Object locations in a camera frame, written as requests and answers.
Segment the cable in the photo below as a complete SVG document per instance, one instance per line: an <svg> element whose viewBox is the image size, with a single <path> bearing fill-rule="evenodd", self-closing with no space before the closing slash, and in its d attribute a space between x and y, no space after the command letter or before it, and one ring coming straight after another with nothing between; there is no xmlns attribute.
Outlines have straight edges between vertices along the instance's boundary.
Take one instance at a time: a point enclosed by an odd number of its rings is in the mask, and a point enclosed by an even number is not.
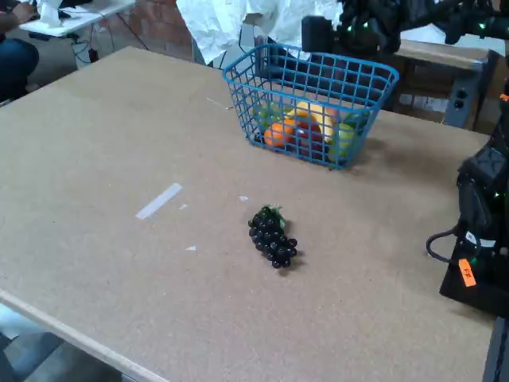
<svg viewBox="0 0 509 382"><path fill-rule="evenodd" d="M451 259L447 259L446 257L442 255L438 255L433 249L431 249L431 244L436 239L441 239L442 237L450 236L450 235L456 235L458 226L455 225L451 229L445 232L435 233L434 235L430 236L428 240L426 241L426 250L428 254L433 257L435 260L439 260L442 263L452 263Z"/></svg>
<svg viewBox="0 0 509 382"><path fill-rule="evenodd" d="M223 66L224 57L226 56L226 51L224 52L223 58L221 59L220 66L218 67L219 70L221 70L221 67Z"/></svg>
<svg viewBox="0 0 509 382"><path fill-rule="evenodd" d="M78 45L78 44L86 44L85 47L83 49L81 49L79 52L74 52L74 57L77 58L78 60L80 60L81 62L83 62L84 64L91 64L90 61L85 61L83 60L80 56L78 56L79 54L83 53L85 50L89 49L91 46L90 46L90 42L87 41L87 40L83 40L83 41L76 41L74 43L74 45Z"/></svg>
<svg viewBox="0 0 509 382"><path fill-rule="evenodd" d="M435 241L436 239L441 239L442 237L446 237L446 236L450 236L450 235L455 235L455 236L458 236L458 225L455 225L454 227L452 227L451 229L449 229L448 231L445 231L445 232L439 232L439 233L436 233L432 236L430 236L428 238L428 240L426 241L426 251L428 252L428 254L433 257L435 260L438 260L438 261L441 261L442 263L448 263L448 264L454 264L454 265L458 265L458 262L455 261L455 260L452 260L452 259L448 259L442 255L438 255L433 249L431 249L431 244L433 243L433 241ZM480 239L477 237L477 236L474 236L476 238L476 251L474 252L474 256L472 256L469 261L472 261L474 259L477 259L479 257L479 254L480 254L480 249L481 249L481 246L480 246Z"/></svg>
<svg viewBox="0 0 509 382"><path fill-rule="evenodd" d="M108 33L110 34L111 52L113 53L115 51L115 42L113 40L113 33L111 33L110 22L105 15L101 14L100 12L97 12L96 10L79 11L79 10L68 10L67 8L65 8L65 10L62 10L62 12L65 12L66 14L100 14L101 18L103 18L103 20L108 24L107 29Z"/></svg>
<svg viewBox="0 0 509 382"><path fill-rule="evenodd" d="M255 35L255 26L253 25L253 36ZM242 26L240 26L240 34L239 34L239 48L243 51L244 54L246 54L246 51L242 46L240 46L240 43L242 42Z"/></svg>
<svg viewBox="0 0 509 382"><path fill-rule="evenodd" d="M117 16L119 16L119 19L122 20L122 22L124 23L124 25L128 28L128 30L133 34L134 37L136 37L136 39L139 41L140 44L143 45L143 47L148 50L150 52L150 49L146 46L146 44L143 42L143 40L136 34L136 32L133 31L133 29L130 27L129 24L127 24L127 22L120 17L119 14L117 14Z"/></svg>

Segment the white cloth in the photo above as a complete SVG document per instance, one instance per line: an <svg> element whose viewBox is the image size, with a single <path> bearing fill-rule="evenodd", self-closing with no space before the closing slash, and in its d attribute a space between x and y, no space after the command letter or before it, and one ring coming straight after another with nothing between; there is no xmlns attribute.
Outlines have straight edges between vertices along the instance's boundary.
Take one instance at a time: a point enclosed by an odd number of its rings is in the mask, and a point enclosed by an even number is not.
<svg viewBox="0 0 509 382"><path fill-rule="evenodd" d="M261 14L257 25L279 44L300 47L303 17L338 22L343 10L336 0L177 0L177 6L207 64L238 43L248 14Z"/></svg>

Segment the red apple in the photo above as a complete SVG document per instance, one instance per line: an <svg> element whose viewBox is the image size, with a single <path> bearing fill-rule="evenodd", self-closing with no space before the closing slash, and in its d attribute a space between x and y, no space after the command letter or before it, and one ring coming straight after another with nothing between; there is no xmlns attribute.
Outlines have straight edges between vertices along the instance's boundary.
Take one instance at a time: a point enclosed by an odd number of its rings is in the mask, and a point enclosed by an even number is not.
<svg viewBox="0 0 509 382"><path fill-rule="evenodd" d="M320 127L317 124L309 126L307 123L304 126L297 126L295 132L297 135L297 146L298 153L309 158L309 145L311 145L311 157L313 159L323 159L324 152L324 137L321 134Z"/></svg>

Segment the person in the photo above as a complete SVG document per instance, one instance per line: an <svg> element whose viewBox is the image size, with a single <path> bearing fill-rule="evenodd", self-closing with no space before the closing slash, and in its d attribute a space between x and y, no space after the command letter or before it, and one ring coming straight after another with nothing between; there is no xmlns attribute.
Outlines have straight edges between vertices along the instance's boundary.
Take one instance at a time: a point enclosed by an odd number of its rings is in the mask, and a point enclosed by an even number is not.
<svg viewBox="0 0 509 382"><path fill-rule="evenodd" d="M39 62L37 48L5 33L37 15L34 6L26 2L17 4L12 13L0 13L0 102L26 94L26 79Z"/></svg>

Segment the plastic basket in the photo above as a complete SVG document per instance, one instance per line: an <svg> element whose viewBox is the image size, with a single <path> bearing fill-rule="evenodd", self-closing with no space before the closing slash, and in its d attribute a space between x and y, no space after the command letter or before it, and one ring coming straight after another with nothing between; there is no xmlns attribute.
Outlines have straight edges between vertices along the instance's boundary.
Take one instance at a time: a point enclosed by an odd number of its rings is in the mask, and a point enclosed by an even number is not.
<svg viewBox="0 0 509 382"><path fill-rule="evenodd" d="M390 66L260 45L223 71L247 140L296 158L347 167L399 79Z"/></svg>

